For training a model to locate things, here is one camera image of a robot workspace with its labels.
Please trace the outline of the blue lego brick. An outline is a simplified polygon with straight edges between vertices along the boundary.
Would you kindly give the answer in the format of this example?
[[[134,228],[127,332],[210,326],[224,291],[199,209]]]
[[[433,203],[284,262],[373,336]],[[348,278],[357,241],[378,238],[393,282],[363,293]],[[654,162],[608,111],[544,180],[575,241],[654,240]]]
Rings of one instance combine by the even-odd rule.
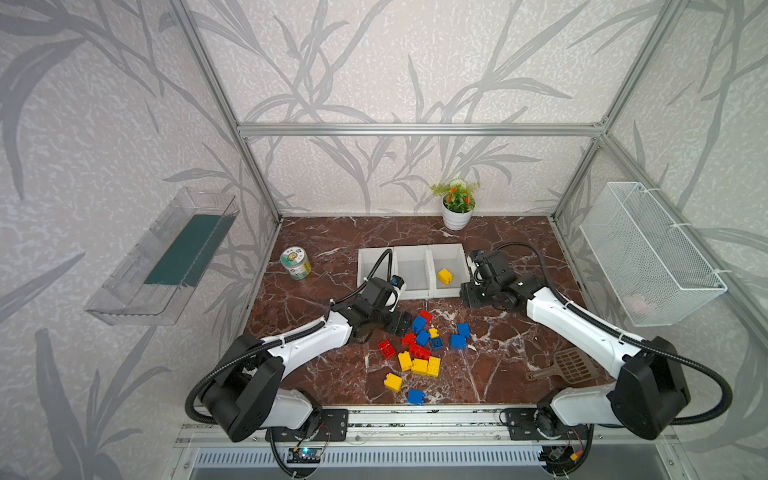
[[[412,331],[415,334],[418,334],[418,333],[420,333],[421,331],[424,330],[426,324],[427,324],[427,320],[424,317],[422,317],[421,315],[418,315],[418,316],[416,316],[414,318],[414,320],[412,322],[412,325],[411,325]]]

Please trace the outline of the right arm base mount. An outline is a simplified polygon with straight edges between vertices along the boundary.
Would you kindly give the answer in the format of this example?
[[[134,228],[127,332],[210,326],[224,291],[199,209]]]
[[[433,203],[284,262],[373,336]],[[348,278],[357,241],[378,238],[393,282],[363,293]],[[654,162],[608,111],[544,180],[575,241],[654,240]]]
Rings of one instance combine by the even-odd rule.
[[[576,441],[586,442],[589,426],[567,426],[549,410],[541,412],[534,406],[509,407],[498,415],[499,422],[513,441]]]

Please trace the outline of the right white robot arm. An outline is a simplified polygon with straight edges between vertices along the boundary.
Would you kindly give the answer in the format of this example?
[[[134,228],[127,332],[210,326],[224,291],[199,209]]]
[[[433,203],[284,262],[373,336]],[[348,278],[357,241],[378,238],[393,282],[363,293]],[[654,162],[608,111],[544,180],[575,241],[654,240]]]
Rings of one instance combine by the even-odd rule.
[[[709,422],[732,405],[732,387],[721,374],[679,355],[662,337],[648,340],[631,334],[567,299],[552,286],[544,261],[539,263],[540,275],[527,276],[513,270],[501,248],[474,250],[466,263],[470,279],[460,289],[466,307],[498,306],[523,312],[568,340],[614,380],[611,384],[555,390],[540,400],[532,420],[543,437],[556,439],[566,428],[579,425],[610,425],[654,440],[670,425]],[[683,415],[691,401],[685,368],[718,385],[720,398],[714,407]]]

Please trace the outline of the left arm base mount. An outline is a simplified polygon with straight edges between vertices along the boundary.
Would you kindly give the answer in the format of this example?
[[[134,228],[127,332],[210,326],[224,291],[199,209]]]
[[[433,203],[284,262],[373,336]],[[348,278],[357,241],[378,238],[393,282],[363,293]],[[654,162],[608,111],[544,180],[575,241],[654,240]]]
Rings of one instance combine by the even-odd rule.
[[[267,441],[288,443],[299,441],[343,442],[349,426],[348,409],[322,409],[313,412],[299,429],[271,427],[267,430]]]

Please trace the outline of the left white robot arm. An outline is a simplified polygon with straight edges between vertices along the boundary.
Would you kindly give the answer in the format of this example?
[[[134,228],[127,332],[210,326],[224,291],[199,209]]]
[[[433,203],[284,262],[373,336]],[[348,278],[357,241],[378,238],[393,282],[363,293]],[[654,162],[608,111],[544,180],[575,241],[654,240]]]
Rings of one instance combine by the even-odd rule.
[[[307,438],[320,428],[322,406],[310,394],[281,387],[293,371],[349,344],[371,329],[408,323],[397,309],[405,280],[373,277],[314,321],[281,335],[238,337],[216,367],[187,395],[184,409],[195,422],[221,427],[233,442],[258,430],[286,429]]]

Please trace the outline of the yellow lego tall brick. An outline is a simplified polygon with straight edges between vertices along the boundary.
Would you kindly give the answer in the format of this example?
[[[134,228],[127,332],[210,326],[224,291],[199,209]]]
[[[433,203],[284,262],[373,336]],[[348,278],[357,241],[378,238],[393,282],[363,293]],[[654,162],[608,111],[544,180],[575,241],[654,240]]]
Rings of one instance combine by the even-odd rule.
[[[397,358],[402,372],[409,372],[412,370],[413,360],[408,351],[399,353]]]

